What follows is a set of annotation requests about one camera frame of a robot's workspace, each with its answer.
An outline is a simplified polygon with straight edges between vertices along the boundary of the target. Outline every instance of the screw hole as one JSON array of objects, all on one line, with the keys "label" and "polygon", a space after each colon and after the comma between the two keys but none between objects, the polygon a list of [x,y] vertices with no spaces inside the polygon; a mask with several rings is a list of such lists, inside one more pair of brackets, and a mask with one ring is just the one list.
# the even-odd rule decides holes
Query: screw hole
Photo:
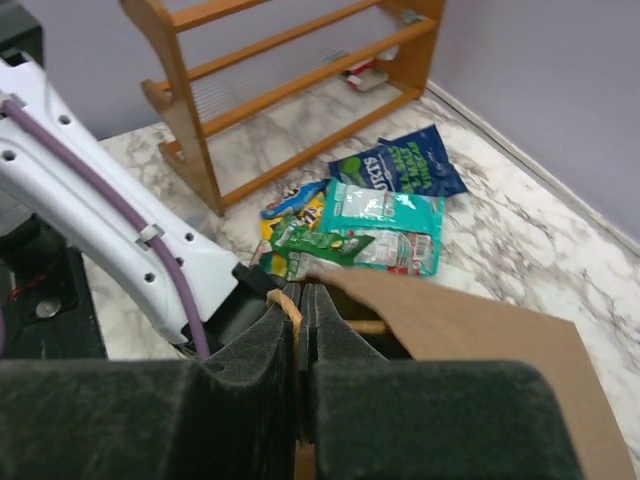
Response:
[{"label": "screw hole", "polygon": [[5,150],[4,152],[2,152],[2,159],[7,162],[10,162],[11,160],[15,160],[16,152],[14,152],[13,150]]}]

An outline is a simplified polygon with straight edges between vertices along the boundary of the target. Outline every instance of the brown cardboard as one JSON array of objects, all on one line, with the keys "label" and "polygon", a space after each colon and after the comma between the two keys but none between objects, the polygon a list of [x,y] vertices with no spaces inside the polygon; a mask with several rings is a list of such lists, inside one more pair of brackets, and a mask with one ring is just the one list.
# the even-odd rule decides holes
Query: brown cardboard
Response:
[{"label": "brown cardboard", "polygon": [[535,366],[555,391],[585,477],[636,478],[573,323],[374,270],[334,270],[317,277],[380,315],[416,360],[520,360]]}]

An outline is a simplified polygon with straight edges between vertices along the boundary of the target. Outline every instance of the marble table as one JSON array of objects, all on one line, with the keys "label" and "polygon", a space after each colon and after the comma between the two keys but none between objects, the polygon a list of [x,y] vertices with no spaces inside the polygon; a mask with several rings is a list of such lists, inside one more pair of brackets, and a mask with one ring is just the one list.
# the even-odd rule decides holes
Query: marble table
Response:
[{"label": "marble table", "polygon": [[[340,82],[270,109],[217,136],[210,148],[223,193],[273,166],[391,95]],[[326,161],[435,123],[471,193],[449,199],[438,276],[441,285],[574,322],[640,465],[640,260],[574,213],[466,124],[423,98],[337,145],[217,217],[165,165],[158,124],[102,144],[194,228],[248,261],[260,238],[258,211],[288,186],[326,174]],[[100,268],[87,270],[112,359],[176,358],[127,294]]]}]

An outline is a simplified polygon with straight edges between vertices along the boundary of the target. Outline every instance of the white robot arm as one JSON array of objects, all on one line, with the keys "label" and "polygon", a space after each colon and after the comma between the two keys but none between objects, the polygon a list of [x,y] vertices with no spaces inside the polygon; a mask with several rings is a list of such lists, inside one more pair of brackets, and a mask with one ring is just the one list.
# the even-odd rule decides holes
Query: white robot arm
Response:
[{"label": "white robot arm", "polygon": [[0,190],[5,230],[36,212],[111,275],[167,341],[187,342],[189,323],[208,356],[202,321],[236,287],[238,259],[111,158],[33,61],[0,60]]}]

